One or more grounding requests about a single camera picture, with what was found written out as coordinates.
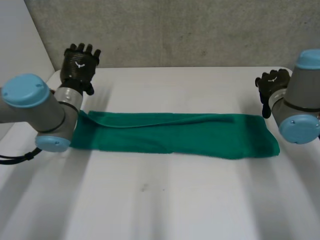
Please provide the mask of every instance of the gray concrete wall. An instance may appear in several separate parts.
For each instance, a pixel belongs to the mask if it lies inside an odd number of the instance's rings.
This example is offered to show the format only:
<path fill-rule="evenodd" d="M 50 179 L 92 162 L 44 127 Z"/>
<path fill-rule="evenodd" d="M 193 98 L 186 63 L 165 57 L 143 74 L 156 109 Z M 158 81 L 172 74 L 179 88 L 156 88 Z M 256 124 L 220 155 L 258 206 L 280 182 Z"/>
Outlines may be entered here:
<path fill-rule="evenodd" d="M 100 66 L 283 66 L 320 48 L 320 0 L 25 0 L 55 69 L 70 43 Z"/>

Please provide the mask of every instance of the robotic hand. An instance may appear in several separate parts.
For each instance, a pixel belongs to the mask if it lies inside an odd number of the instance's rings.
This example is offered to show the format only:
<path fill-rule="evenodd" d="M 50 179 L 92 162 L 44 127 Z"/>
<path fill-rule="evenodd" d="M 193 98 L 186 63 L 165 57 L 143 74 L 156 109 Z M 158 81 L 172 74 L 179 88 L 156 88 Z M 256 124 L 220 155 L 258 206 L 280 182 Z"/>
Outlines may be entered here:
<path fill-rule="evenodd" d="M 91 44 L 85 51 L 84 48 L 85 45 L 80 43 L 78 47 L 71 44 L 65 50 L 60 72 L 61 86 L 54 95 L 46 83 L 34 74 L 16 76 L 0 88 L 0 123 L 28 122 L 38 132 L 35 138 L 37 148 L 27 153 L 25 160 L 32 159 L 41 150 L 64 152 L 69 147 L 83 92 L 94 94 L 91 80 L 101 53 L 97 49 L 92 55 Z"/>
<path fill-rule="evenodd" d="M 320 49 L 303 51 L 290 77 L 285 69 L 255 79 L 262 116 L 273 117 L 290 143 L 306 144 L 320 135 Z"/>

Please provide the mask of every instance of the wall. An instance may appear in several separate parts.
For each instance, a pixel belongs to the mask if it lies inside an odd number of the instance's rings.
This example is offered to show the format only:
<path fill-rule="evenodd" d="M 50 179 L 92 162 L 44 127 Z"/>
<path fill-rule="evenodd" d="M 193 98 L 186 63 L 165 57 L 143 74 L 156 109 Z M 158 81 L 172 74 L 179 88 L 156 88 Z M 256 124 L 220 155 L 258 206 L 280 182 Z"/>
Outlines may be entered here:
<path fill-rule="evenodd" d="M 70 43 L 102 68 L 283 66 L 320 47 L 318 0 L 25 0 L 55 69 Z"/>
<path fill-rule="evenodd" d="M 47 81 L 54 68 L 23 0 L 0 1 L 0 31 L 0 87 L 24 73 Z M 11 126 L 0 124 L 0 139 Z"/>

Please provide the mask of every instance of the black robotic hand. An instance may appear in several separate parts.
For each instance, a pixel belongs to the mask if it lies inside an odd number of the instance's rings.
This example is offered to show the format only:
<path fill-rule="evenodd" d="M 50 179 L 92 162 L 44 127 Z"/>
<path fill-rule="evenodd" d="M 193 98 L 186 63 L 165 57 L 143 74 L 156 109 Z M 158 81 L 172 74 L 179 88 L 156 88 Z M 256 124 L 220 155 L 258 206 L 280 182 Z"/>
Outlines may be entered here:
<path fill-rule="evenodd" d="M 91 44 L 87 45 L 85 51 L 84 48 L 85 44 L 80 43 L 78 47 L 71 44 L 70 48 L 65 50 L 60 79 L 62 83 L 70 79 L 77 80 L 83 91 L 88 95 L 93 95 L 95 91 L 91 80 L 96 73 L 101 51 L 97 49 L 92 55 Z"/>
<path fill-rule="evenodd" d="M 280 90 L 286 89 L 290 81 L 289 72 L 285 69 L 271 70 L 270 73 L 264 72 L 262 77 L 255 79 L 255 86 L 259 88 L 260 101 L 263 104 L 262 116 L 265 119 L 270 118 L 271 109 L 269 107 L 270 96 Z"/>

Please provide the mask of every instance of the white logo on hand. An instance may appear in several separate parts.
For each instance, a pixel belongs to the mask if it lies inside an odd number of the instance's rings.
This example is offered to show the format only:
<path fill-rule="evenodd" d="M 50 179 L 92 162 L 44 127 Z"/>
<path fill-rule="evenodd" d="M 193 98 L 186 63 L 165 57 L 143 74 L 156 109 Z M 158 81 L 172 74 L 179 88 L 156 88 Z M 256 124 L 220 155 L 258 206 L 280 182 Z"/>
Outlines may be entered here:
<path fill-rule="evenodd" d="M 275 82 L 276 79 L 277 79 L 277 76 L 275 77 L 275 79 L 268 80 L 268 82 Z"/>
<path fill-rule="evenodd" d="M 85 64 L 80 65 L 80 64 L 78 64 L 77 62 L 75 62 L 75 65 L 77 65 L 78 68 L 82 68 L 82 67 L 85 66 Z"/>

